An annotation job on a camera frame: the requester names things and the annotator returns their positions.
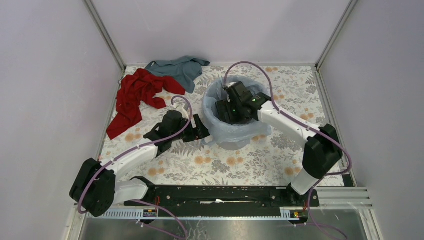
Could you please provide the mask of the light blue plastic trash bag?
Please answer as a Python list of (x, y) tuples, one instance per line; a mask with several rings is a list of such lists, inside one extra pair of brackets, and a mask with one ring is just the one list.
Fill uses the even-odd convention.
[(210, 133), (211, 140), (201, 140), (204, 146), (213, 146), (221, 142), (240, 142), (251, 140), (260, 135), (270, 136), (272, 128), (266, 123), (251, 120), (244, 124), (228, 124), (218, 119), (216, 102), (227, 99), (223, 89), (223, 77), (217, 78), (204, 92), (201, 110), (202, 122)]

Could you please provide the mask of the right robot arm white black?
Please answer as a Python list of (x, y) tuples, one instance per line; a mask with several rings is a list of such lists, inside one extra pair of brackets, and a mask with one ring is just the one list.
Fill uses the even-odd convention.
[(286, 193), (291, 205), (301, 205), (307, 199), (307, 192), (343, 157), (335, 128), (304, 121), (280, 109), (267, 94), (253, 94), (240, 81), (224, 91), (226, 97), (215, 103), (220, 121), (231, 125), (251, 121), (268, 124), (303, 148), (302, 170), (288, 185)]

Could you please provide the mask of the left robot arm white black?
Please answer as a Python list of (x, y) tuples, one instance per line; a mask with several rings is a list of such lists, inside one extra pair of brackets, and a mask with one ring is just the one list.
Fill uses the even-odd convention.
[(77, 203), (80, 214), (90, 213), (94, 217), (103, 215), (112, 205), (127, 201), (138, 200), (148, 206), (154, 202), (155, 192), (146, 182), (137, 177), (119, 180), (140, 164), (168, 151), (173, 142), (189, 143), (209, 135), (199, 115), (187, 117), (170, 110), (136, 146), (106, 161), (93, 158), (84, 161), (69, 195)]

